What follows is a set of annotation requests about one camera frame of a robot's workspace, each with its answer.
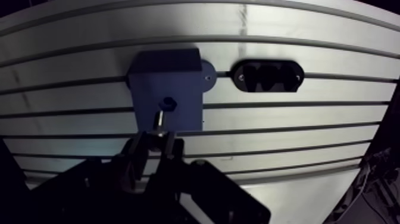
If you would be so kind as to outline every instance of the screw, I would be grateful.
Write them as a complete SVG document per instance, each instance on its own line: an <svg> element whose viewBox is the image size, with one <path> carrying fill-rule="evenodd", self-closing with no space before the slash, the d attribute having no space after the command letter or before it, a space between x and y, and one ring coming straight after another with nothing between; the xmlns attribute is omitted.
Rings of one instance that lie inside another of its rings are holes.
<svg viewBox="0 0 400 224"><path fill-rule="evenodd" d="M239 79L239 81L243 82L245 80L245 75L240 74L237 78Z"/></svg>

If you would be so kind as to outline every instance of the blue mounting plate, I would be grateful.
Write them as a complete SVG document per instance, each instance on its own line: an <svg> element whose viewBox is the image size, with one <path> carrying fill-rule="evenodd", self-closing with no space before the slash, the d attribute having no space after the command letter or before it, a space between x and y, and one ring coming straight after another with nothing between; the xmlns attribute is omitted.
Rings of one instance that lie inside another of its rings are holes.
<svg viewBox="0 0 400 224"><path fill-rule="evenodd" d="M155 114L167 97L177 106L164 112L162 131L202 130L203 92L215 85L217 73L212 64L201 60L198 49L141 52L128 77L140 131L154 130Z"/></svg>

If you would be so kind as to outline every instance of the horizontal groove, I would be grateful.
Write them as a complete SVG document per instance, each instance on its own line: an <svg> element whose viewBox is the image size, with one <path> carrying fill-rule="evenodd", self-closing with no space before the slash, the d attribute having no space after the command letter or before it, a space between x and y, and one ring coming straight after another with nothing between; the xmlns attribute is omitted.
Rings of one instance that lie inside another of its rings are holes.
<svg viewBox="0 0 400 224"><path fill-rule="evenodd" d="M244 156L244 155L263 155L263 154L276 154L276 153L289 153L297 151L310 151L310 150L322 150L324 148L343 147L350 145L359 145L370 143L371 140L357 141L357 142L346 142L329 145L315 145L312 147L301 147L301 148L285 148L279 150L263 150L263 151L248 151L240 153L212 153L212 154L193 154L185 155L184 158L210 158L210 157L231 157L231 156ZM58 154L28 154L28 153L12 153L16 157L33 157L33 158L58 158L58 159L89 159L89 158L100 158L100 159L112 159L112 155L58 155ZM160 159L159 155L149 156L150 160Z"/></svg>
<svg viewBox="0 0 400 224"><path fill-rule="evenodd" d="M254 185L254 184L263 184L263 183L271 183L271 182L280 182L280 181L289 181L294 179L304 179L304 178L312 178L317 176L326 176L329 174L345 172L349 170L355 170L360 168L359 164L355 165L347 165L336 168L329 168L326 170L318 170L311 171L305 173L296 173L291 175L282 175L282 176L272 176L267 178L249 178L249 179L233 179L238 185Z"/></svg>
<svg viewBox="0 0 400 224"><path fill-rule="evenodd" d="M331 169L326 169L326 170L297 173L294 175L273 176L273 177L268 177L268 178L250 178L250 179L240 179L240 180L233 179L233 180L238 185L253 185L253 184L260 184L260 183L267 183L267 182L288 181L288 180L292 180L292 179L303 179L303 178L311 178L311 177L315 177L315 176L324 176L324 175L329 175L329 174L333 174L333 173L354 170L357 168L359 168L359 165L349 165L349 166L331 168ZM149 178L149 177L150 177L150 175L143 175L143 178ZM25 183L42 184L51 178L52 177L27 176ZM144 189L145 183L146 182L138 182L137 185L139 185L139 188L141 187Z"/></svg>
<svg viewBox="0 0 400 224"><path fill-rule="evenodd" d="M362 158L362 156L358 156L358 157L351 157L351 158L343 158L340 160L331 160L331 161L324 161L324 162L319 162L319 163L309 163L309 164L303 164L303 165L297 165L297 166L283 166L283 167L268 168L268 169L232 171L232 172L226 172L225 174L226 175L234 175L234 174L259 173L259 172L270 172L270 171L278 171L278 170L298 169L298 168L340 163L340 162L345 162L345 161L350 161L350 160L358 160L361 158Z"/></svg>
<svg viewBox="0 0 400 224"><path fill-rule="evenodd" d="M364 81L364 82L384 82L384 83L398 83L398 79L385 79L381 77L365 77L365 76L351 76L344 74L320 74L320 73L305 73L306 79L333 79L333 80L350 80L350 81Z"/></svg>
<svg viewBox="0 0 400 224"><path fill-rule="evenodd" d="M72 87L72 86L84 86L84 85L94 85L94 84L103 84L103 83L125 82L125 79L126 79L125 76L113 76L113 77L102 77L102 78L96 78L96 79L82 79L82 80L74 80L74 81L68 81L68 82L57 82L57 83L50 83L50 84L44 84L44 85L7 89L7 90L0 91L0 95L17 94L19 92L39 91L39 90L44 90L44 89L65 88L65 87Z"/></svg>
<svg viewBox="0 0 400 224"><path fill-rule="evenodd" d="M227 71L217 72L217 77L219 78L229 78ZM384 83L398 83L396 79L385 79L379 77L365 77L365 76L350 76L343 74L321 74L321 73L305 73L305 78L307 79L334 79L334 80L353 80L353 81L366 81L366 82L384 82ZM113 76L113 77L102 77L93 79L82 79L67 82L56 82L44 85L36 86L26 86L22 88L6 89L0 91L0 95L17 94L20 92L31 92L31 91L41 91L46 89L56 89L56 88L66 88L74 86L84 86L84 85L97 85L106 83L117 83L125 82L126 76Z"/></svg>
<svg viewBox="0 0 400 224"><path fill-rule="evenodd" d="M133 107L115 107L115 108L98 108L98 109L83 109L83 110L63 110L63 111L45 111L22 114L4 114L0 115L0 119L13 119L23 117L52 117L52 116L70 116L84 114L107 114L107 113L126 113L134 112Z"/></svg>
<svg viewBox="0 0 400 224"><path fill-rule="evenodd" d="M69 160L87 160L90 158L100 158L102 160L110 160L113 155L57 155L57 154L29 154L29 153L11 153L12 156L16 157L31 157L31 158L58 158L58 159L69 159ZM149 155L149 160L158 160L160 156Z"/></svg>
<svg viewBox="0 0 400 224"><path fill-rule="evenodd" d="M389 101L243 102L243 103L225 103L225 104L204 104L203 109L210 110L210 109L260 108L260 107L371 106L371 105L389 105L389 103L390 103Z"/></svg>
<svg viewBox="0 0 400 224"><path fill-rule="evenodd" d="M250 133L269 133L269 132L291 132L300 130L321 130L343 127L362 127L379 125L380 122L365 122L338 125L319 125L319 126L301 126L301 127L274 127L267 129L246 129L246 130L211 130L203 132L185 132L178 133L179 137L208 136L208 135L239 135ZM84 135L1 135L3 139L107 139L107 138L131 138L136 133L116 133L116 134L84 134Z"/></svg>
<svg viewBox="0 0 400 224"><path fill-rule="evenodd" d="M54 51L48 51L20 58L15 58L8 61L3 61L0 63L0 67L12 66L15 64L25 63L28 61L40 60L60 55L74 54L86 51L96 51L100 49L120 48L124 46L134 46L134 45L152 45L161 43L164 44L164 43L199 43L199 42L276 43L276 44L286 44L286 45L313 46L319 48L354 51L365 54L400 59L400 55L390 52L379 51L370 48L363 48L360 46L345 45L341 43L325 42L325 41L311 41L306 39L277 38L268 36L193 35L193 36L168 36L160 38L126 39L122 41L111 41L103 43L94 43L90 45L74 46L71 48L63 48Z"/></svg>
<svg viewBox="0 0 400 224"><path fill-rule="evenodd" d="M372 106L372 105L389 105L390 102L373 101L373 102L245 102L245 103L226 103L226 104L204 104L205 110L217 109L239 109L239 108L265 108L265 107L329 107L329 106ZM21 114L3 114L0 119L17 119L27 117L53 117L53 116L71 116L85 114L107 114L107 113L131 113L134 112L133 107L114 107L114 108L97 108L82 110L63 110L63 111L44 111Z"/></svg>
<svg viewBox="0 0 400 224"><path fill-rule="evenodd" d="M372 140L365 141L357 141L357 142L346 142L346 143L338 143L338 144L329 144L329 145L315 145L311 147L301 147L301 148L284 148L279 150L263 150L263 151L249 151L249 152L240 152L240 153L212 153L212 154L198 154L198 155L185 155L185 158L204 158L204 157L230 157L230 156L243 156L243 155L263 155L263 154L276 154L276 153L290 153L297 151L311 151L311 150L321 150L324 148L333 148L333 147L343 147L350 145L359 145L370 143Z"/></svg>
<svg viewBox="0 0 400 224"><path fill-rule="evenodd" d="M112 2L102 5L95 5L91 7L79 8L76 10L66 11L63 13L49 15L42 18L37 18L35 20L31 20L25 23L21 23L15 25L13 27L6 28L0 31L0 36L9 35L10 33L14 33L17 31L21 31L24 29L28 29L31 27L39 26L46 23L51 23L58 20L63 20L66 18L77 17L80 15L92 14L92 13L100 13L103 11L110 10L119 10L123 8L133 8L133 7L141 7L141 6L151 6L151 5L166 5L166 4L188 4L188 3L231 3L231 4L249 4L249 5L266 5L266 6L274 6L274 7L284 7L284 8L293 8L297 10L305 10L312 11L323 14L336 15L339 17L350 18L353 20L363 21L366 23L374 24L377 26L382 26L387 29L392 29L396 31L400 31L400 27L394 24L390 24L385 21L377 20L375 18L367 17L364 15L360 15L357 13L350 13L343 10L337 10L334 8L301 3L301 2L291 2L291 1L276 1L276 0L197 0L196 2L188 1L188 0L132 0L132 1L123 1L123 2Z"/></svg>
<svg viewBox="0 0 400 224"><path fill-rule="evenodd" d="M239 135L239 134L269 133L269 132L291 132L299 130L320 130L320 129L342 128L342 127L361 127L361 126L370 126L379 124L380 122L365 122L365 123L301 126L301 127L273 127L266 129L247 129L247 130L208 130L203 132L184 132L184 133L179 133L178 136L189 137L189 136L208 136L208 135Z"/></svg>
<svg viewBox="0 0 400 224"><path fill-rule="evenodd" d="M62 172L59 171L48 171L48 170L31 170L31 169L22 169L24 172L30 172L30 173L46 173L46 174L55 174L58 175Z"/></svg>
<svg viewBox="0 0 400 224"><path fill-rule="evenodd" d="M324 161L319 163L309 163L297 166L285 166L285 167L277 167L277 168L268 168L268 169L257 169L257 170L241 170L241 171L232 171L232 172L224 172L225 175L235 175L235 174L247 174L247 173L259 173L259 172L270 172L270 171L278 171L278 170L289 170L289 169L298 169L298 168L305 168L305 167L313 167L313 166L321 166L326 164L333 164L333 163L340 163L344 161L351 161L351 160L358 160L361 159L362 156L359 157L351 157L351 158L343 158L340 160L331 160L331 161ZM60 174L62 172L57 171L47 171L47 170L30 170L30 169L22 169L24 172L31 172L31 173L47 173L47 174Z"/></svg>

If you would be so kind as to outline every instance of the black oval mount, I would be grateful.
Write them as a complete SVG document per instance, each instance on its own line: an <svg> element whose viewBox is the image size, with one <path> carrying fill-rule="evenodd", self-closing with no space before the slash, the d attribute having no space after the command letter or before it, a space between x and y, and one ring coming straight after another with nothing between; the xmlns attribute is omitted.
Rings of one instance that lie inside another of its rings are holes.
<svg viewBox="0 0 400 224"><path fill-rule="evenodd" d="M298 63L283 60L243 60L228 75L244 92L297 92L304 80Z"/></svg>

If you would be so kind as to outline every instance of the bolt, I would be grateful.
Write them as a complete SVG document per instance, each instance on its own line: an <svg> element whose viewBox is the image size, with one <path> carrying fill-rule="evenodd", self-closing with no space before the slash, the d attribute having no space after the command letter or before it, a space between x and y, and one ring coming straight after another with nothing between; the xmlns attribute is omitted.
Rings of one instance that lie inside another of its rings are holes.
<svg viewBox="0 0 400 224"><path fill-rule="evenodd" d="M162 111L165 112L172 112L175 110L175 108L177 107L177 102L172 99L172 97L165 97L159 104L158 106L160 107L160 109Z"/></svg>
<svg viewBox="0 0 400 224"><path fill-rule="evenodd" d="M243 82L245 80L245 75L240 74L237 78L239 79L239 81Z"/></svg>

